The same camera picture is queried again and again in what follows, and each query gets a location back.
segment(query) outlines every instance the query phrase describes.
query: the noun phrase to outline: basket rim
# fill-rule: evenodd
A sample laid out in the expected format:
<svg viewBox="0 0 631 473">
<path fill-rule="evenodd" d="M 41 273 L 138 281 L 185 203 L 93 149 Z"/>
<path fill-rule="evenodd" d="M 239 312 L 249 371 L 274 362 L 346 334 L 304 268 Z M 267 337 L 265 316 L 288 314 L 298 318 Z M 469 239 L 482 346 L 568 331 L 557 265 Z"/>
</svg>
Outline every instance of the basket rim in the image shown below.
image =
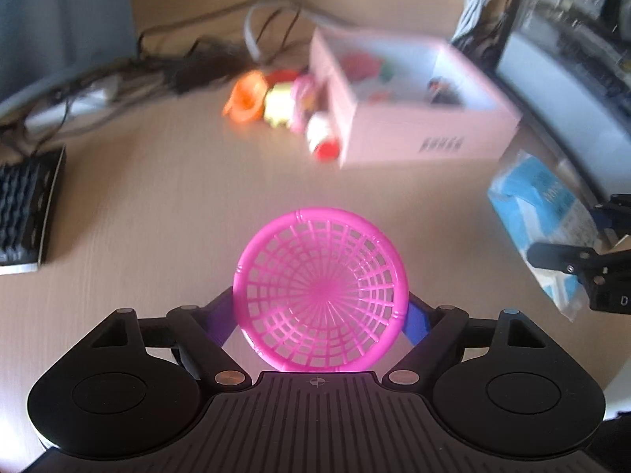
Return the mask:
<svg viewBox="0 0 631 473">
<path fill-rule="evenodd" d="M 302 224 L 309 221 L 326 221 L 333 224 L 340 224 L 350 227 L 362 233 L 368 240 L 375 244 L 383 254 L 387 265 L 389 265 L 392 276 L 393 300 L 392 315 L 386 325 L 379 341 L 374 343 L 367 352 L 353 359 L 346 364 L 339 366 L 310 366 L 293 363 L 281 356 L 262 340 L 258 340 L 259 333 L 254 328 L 252 318 L 248 310 L 247 284 L 250 270 L 256 266 L 254 262 L 259 253 L 264 251 L 266 245 L 277 237 L 277 235 L 288 229 L 292 225 Z M 403 261 L 394 245 L 386 235 L 374 224 L 363 217 L 338 208 L 329 207 L 309 207 L 287 213 L 274 219 L 269 224 L 262 227 L 248 245 L 239 258 L 233 283 L 233 310 L 235 318 L 247 340 L 254 351 L 263 358 L 265 362 L 280 371 L 304 371 L 304 372 L 328 372 L 328 371 L 364 371 L 378 361 L 392 346 L 405 323 L 405 317 L 409 305 L 409 285 Z"/>
</svg>

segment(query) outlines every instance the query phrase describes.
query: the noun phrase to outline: orange toy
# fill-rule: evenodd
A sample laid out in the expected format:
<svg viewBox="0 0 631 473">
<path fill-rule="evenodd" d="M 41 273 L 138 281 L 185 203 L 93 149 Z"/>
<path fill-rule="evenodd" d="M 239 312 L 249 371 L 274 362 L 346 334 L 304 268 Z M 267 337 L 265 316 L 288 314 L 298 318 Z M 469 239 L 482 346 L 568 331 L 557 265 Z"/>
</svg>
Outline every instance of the orange toy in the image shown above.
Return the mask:
<svg viewBox="0 0 631 473">
<path fill-rule="evenodd" d="M 265 95 L 269 85 L 261 71 L 244 74 L 232 89 L 230 99 L 223 107 L 223 115 L 239 124 L 251 123 L 263 118 Z"/>
</svg>

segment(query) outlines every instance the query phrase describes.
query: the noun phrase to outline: power strip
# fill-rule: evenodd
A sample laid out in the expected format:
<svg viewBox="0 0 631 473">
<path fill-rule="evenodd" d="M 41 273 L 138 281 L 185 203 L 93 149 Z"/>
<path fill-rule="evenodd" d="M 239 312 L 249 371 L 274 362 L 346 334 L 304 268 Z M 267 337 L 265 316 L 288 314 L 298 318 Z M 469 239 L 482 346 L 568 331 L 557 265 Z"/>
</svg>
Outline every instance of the power strip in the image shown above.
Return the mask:
<svg viewBox="0 0 631 473">
<path fill-rule="evenodd" d="M 46 106 L 43 102 L 31 110 L 24 120 L 24 125 L 29 134 L 37 135 L 64 122 L 70 122 L 80 115 L 99 112 L 108 107 L 117 96 L 121 82 L 121 76 L 114 74 L 94 82 L 81 93 L 55 106 Z"/>
</svg>

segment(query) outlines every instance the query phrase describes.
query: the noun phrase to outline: pink plastic basket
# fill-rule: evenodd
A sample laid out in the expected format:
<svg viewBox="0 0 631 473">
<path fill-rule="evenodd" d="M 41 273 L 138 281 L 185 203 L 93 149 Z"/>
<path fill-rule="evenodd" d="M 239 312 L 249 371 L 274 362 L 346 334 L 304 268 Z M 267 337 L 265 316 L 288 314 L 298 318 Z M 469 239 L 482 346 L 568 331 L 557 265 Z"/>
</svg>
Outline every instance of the pink plastic basket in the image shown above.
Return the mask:
<svg viewBox="0 0 631 473">
<path fill-rule="evenodd" d="M 298 210 L 247 245 L 235 273 L 237 322 L 281 371 L 362 371 L 400 333 L 408 280 L 390 241 L 358 215 Z"/>
</svg>

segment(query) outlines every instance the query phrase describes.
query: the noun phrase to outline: blue package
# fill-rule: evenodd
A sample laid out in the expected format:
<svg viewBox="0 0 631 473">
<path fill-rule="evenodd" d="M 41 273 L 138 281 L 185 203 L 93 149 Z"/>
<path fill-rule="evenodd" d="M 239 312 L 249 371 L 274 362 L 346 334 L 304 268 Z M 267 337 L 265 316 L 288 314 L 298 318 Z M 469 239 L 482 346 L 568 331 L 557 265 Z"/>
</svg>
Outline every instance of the blue package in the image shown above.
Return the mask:
<svg viewBox="0 0 631 473">
<path fill-rule="evenodd" d="M 535 242 L 593 247 L 597 230 L 588 210 L 538 158 L 524 151 L 495 177 L 488 199 L 541 288 L 573 319 L 582 305 L 577 278 L 533 268 L 526 253 Z"/>
</svg>

